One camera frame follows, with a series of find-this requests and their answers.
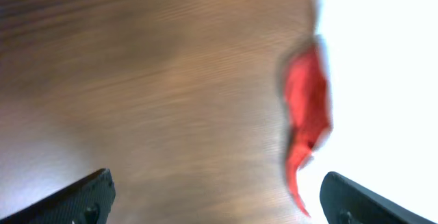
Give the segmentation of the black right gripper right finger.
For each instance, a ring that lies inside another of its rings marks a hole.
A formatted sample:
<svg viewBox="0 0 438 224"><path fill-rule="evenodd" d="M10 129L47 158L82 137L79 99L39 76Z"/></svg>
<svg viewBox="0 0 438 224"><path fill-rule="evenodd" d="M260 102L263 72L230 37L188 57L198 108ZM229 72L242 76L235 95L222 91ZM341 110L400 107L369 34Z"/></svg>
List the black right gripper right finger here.
<svg viewBox="0 0 438 224"><path fill-rule="evenodd" d="M334 171L323 179L320 203L329 224L434 224Z"/></svg>

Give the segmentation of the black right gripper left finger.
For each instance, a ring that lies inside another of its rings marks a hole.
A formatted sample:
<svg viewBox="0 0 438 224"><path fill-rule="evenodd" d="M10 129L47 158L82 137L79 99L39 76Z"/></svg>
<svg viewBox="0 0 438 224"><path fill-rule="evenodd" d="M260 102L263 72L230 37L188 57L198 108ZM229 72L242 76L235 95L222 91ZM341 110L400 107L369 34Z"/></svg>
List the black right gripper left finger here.
<svg viewBox="0 0 438 224"><path fill-rule="evenodd" d="M110 170L99 169L1 219L1 224L106 224L115 198Z"/></svg>

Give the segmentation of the red printed t-shirt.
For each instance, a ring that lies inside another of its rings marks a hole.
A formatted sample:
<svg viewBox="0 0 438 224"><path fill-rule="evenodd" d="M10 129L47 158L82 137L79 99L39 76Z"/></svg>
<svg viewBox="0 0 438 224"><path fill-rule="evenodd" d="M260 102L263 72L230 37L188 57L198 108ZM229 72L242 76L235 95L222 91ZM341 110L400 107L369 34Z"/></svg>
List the red printed t-shirt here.
<svg viewBox="0 0 438 224"><path fill-rule="evenodd" d="M309 216L298 190L298 170L331 131L328 80L320 49L313 42L295 53L282 72L282 100L287 110L289 147L285 156L287 188L298 209Z"/></svg>

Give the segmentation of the white t-shirt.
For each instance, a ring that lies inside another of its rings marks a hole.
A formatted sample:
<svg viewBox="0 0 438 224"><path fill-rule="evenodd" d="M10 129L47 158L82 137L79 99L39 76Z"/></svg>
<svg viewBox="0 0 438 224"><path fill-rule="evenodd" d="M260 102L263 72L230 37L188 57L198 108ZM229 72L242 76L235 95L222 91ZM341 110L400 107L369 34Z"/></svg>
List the white t-shirt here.
<svg viewBox="0 0 438 224"><path fill-rule="evenodd" d="M331 171L437 220L437 0L315 0L332 131L298 187L312 223Z"/></svg>

